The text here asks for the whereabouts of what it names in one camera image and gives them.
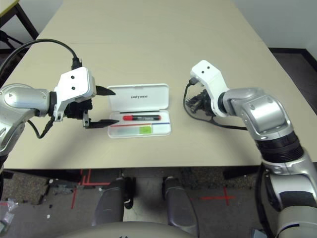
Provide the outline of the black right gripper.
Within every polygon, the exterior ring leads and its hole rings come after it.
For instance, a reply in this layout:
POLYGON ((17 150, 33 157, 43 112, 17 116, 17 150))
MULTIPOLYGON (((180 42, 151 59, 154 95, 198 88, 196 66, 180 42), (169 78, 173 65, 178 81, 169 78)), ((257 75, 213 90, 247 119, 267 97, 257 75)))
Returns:
POLYGON ((199 95, 192 98, 188 98, 186 103, 189 103, 190 112, 196 113, 198 110, 205 112, 206 116, 214 116, 214 112, 211 109, 211 99, 206 89, 204 89, 199 95))

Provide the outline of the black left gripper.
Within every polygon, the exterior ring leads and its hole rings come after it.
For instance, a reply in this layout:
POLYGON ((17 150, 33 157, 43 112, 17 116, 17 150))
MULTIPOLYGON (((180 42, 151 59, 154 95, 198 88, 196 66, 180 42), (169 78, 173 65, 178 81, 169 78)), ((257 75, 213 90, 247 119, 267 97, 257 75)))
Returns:
MULTIPOLYGON (((116 95, 116 93, 112 90, 102 86, 96 86, 96 94, 99 96, 116 95)), ((93 105, 91 99, 80 103, 72 102, 66 107, 65 116, 71 119, 83 119, 83 127, 86 129, 105 128, 119 122, 119 120, 115 119, 101 119, 99 121, 91 121, 88 111, 92 108, 93 105)))

